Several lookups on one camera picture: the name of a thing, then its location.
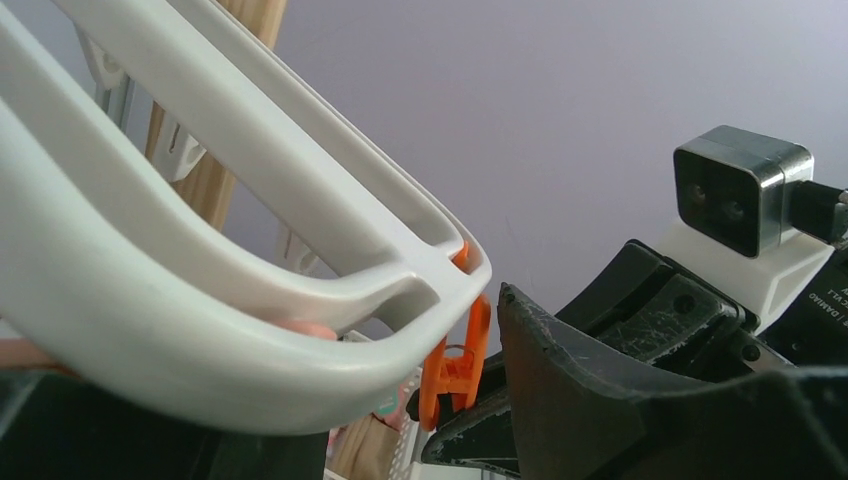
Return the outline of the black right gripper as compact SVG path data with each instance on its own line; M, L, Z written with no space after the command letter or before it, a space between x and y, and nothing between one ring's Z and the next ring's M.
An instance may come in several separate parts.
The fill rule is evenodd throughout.
M549 314L677 375L719 383L742 373L737 339L748 319L745 309L638 241L626 243L585 290ZM475 407L440 415L422 461L521 477L502 349L484 364L482 393Z

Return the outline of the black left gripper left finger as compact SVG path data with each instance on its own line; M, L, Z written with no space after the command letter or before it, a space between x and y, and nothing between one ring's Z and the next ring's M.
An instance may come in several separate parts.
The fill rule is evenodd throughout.
M1 373L4 479L320 479L327 441L210 429L65 374Z

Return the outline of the orange hanger clip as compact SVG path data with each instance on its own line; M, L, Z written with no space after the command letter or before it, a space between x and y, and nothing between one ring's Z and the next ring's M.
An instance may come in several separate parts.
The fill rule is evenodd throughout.
M477 398L488 347L491 304L480 294L470 307L466 336L458 348L462 354L446 357L444 337L424 361L419 385L418 423L432 432L437 428L441 395L448 395L454 413L471 408Z

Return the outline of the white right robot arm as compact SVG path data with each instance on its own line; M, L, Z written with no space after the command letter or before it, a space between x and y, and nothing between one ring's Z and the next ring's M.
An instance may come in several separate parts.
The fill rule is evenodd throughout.
M843 479L847 249L761 333L638 240L557 313L503 284L478 399L426 413L422 459L515 479Z

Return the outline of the white perforated plastic basket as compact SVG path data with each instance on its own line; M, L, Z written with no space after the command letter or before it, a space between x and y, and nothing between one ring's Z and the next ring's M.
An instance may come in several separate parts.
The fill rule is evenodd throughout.
M325 479L449 480L503 479L479 468L425 464L421 452L430 434L403 410L418 388L421 369L414 369L375 412L333 429L325 455Z

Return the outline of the beige sock with green toe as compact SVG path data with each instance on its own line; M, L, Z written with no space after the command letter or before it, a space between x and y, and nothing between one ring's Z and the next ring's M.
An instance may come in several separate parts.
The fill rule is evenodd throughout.
M326 468L343 479L388 479L400 438L377 417L363 417L332 438Z

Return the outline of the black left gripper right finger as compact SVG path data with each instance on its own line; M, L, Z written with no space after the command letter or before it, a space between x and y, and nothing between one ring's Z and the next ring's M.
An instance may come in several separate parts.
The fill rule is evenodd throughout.
M847 475L845 368L702 382L608 347L507 283L497 317L524 479Z

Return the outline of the white plastic clip hanger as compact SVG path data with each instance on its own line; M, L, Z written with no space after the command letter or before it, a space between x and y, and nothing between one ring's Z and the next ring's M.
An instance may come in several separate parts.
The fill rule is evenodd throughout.
M413 370L482 294L491 263L462 223L220 5L60 8L334 277L212 228L3 9L1 313L25 337L295 320Z

